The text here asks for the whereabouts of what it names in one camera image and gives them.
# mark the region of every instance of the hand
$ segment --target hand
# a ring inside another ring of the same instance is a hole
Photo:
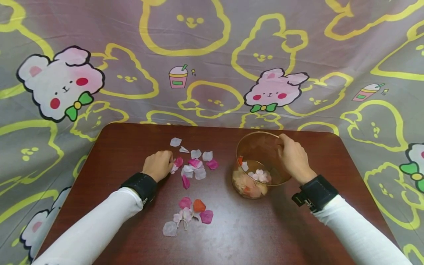
[[[171,151],[158,151],[146,158],[141,173],[152,177],[156,182],[163,180],[171,171],[173,155]]]
[[[280,134],[284,148],[278,146],[278,156],[286,171],[294,177],[300,185],[314,179],[317,174],[309,167],[308,154],[305,149],[285,134]]]

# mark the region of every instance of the black wrist strap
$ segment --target black wrist strap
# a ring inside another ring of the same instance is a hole
[[[321,211],[339,192],[322,175],[300,186],[301,192],[293,195],[292,200],[300,207],[307,204],[312,212]]]
[[[128,187],[135,190],[143,201],[143,205],[150,202],[155,197],[157,183],[156,181],[147,174],[135,173],[129,179],[121,184],[120,188]]]

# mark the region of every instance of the patterned fabric backdrop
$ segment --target patterned fabric backdrop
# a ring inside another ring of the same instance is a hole
[[[424,264],[424,0],[0,0],[0,265],[111,122],[329,131]]]

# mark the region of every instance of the white sleeve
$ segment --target white sleeve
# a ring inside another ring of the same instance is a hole
[[[142,209],[136,193],[120,188],[70,227],[32,264],[92,264],[121,225]]]
[[[405,255],[340,195],[314,213],[336,234],[356,264],[412,265]]]

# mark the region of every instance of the green bow tie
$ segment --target green bow tie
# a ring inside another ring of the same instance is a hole
[[[415,187],[421,193],[424,193],[424,176],[419,172],[419,166],[415,162],[409,164],[402,164],[399,166],[399,169],[411,176],[411,179],[415,181]]]
[[[86,91],[82,93],[78,100],[74,102],[74,105],[65,110],[66,116],[68,116],[71,121],[76,121],[78,110],[82,106],[90,104],[93,100],[94,98],[91,96],[90,92]]]
[[[269,105],[253,105],[252,109],[250,110],[251,113],[258,112],[260,110],[265,110],[267,112],[273,112],[277,108],[277,103],[272,103]]]

